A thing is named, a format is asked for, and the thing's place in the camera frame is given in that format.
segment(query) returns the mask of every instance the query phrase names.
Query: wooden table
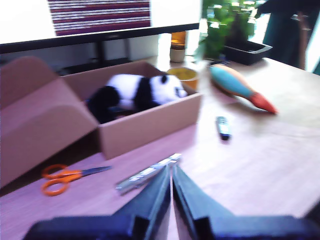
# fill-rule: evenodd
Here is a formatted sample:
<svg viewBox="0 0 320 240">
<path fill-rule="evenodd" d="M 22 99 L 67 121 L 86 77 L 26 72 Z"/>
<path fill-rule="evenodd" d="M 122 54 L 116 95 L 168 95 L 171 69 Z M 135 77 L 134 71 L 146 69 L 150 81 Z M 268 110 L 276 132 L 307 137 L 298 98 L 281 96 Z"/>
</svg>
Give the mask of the wooden table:
<svg viewBox="0 0 320 240">
<path fill-rule="evenodd" d="M 148 61 L 162 71 L 171 66 L 167 58 Z M 182 153 L 181 168 L 236 215 L 304 216 L 320 199 L 320 76 L 270 59 L 253 66 L 232 63 L 276 106 L 279 114 L 271 115 L 215 89 L 206 64 L 183 64 L 200 75 L 203 100 L 196 125 L 109 161 L 88 138 L 67 148 L 41 167 L 69 161 L 70 169 L 113 169 L 74 181 L 55 197 L 41 193 L 45 180 L 41 168 L 34 169 L 30 184 L 0 199 L 1 239 L 20 240 L 33 223 L 55 216 L 114 213 L 141 191 L 119 196 L 115 183 L 172 153 Z M 219 115 L 230 122 L 228 142 L 217 134 Z M 179 239 L 173 207 L 168 231 L 168 239 Z"/>
</svg>

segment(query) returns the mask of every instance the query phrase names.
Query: black tray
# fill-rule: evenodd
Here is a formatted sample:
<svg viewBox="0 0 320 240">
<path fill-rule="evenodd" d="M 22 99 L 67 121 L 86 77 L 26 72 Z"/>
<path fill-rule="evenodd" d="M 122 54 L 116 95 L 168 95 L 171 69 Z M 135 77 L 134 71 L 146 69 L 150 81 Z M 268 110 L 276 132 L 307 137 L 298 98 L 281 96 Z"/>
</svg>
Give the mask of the black tray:
<svg viewBox="0 0 320 240">
<path fill-rule="evenodd" d="M 266 57 L 272 46 L 252 41 L 227 42 L 223 53 L 227 60 L 244 65 L 252 65 Z"/>
</svg>

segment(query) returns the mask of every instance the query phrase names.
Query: striped pattern on screen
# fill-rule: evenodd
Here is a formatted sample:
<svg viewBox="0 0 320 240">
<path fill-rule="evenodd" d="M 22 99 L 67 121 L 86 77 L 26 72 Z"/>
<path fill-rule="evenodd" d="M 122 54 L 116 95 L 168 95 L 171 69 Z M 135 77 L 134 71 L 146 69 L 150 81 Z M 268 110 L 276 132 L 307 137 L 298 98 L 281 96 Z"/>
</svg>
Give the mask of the striped pattern on screen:
<svg viewBox="0 0 320 240">
<path fill-rule="evenodd" d="M 150 27 L 150 0 L 47 0 L 55 34 Z"/>
</svg>

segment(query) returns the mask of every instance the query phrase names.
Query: yellow cup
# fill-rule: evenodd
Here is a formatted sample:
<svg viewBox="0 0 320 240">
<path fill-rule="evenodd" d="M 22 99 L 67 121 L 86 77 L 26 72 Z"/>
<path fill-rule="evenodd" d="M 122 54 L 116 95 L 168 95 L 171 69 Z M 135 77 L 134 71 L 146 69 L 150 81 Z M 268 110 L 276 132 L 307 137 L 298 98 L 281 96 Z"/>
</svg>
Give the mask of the yellow cup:
<svg viewBox="0 0 320 240">
<path fill-rule="evenodd" d="M 198 86 L 198 73 L 187 67 L 172 67 L 167 71 L 170 75 L 175 75 L 180 81 L 194 90 Z"/>
</svg>

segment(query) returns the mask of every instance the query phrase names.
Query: plush rocket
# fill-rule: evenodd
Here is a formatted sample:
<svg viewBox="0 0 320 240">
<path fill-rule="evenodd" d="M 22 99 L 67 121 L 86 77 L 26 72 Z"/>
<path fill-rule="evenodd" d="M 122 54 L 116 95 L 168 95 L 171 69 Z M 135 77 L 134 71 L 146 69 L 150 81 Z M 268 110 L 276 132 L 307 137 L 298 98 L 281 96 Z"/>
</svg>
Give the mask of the plush rocket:
<svg viewBox="0 0 320 240">
<path fill-rule="evenodd" d="M 276 114 L 275 107 L 264 96 L 253 90 L 238 71 L 223 64 L 209 67 L 212 81 L 224 91 L 249 100 L 257 108 Z"/>
</svg>

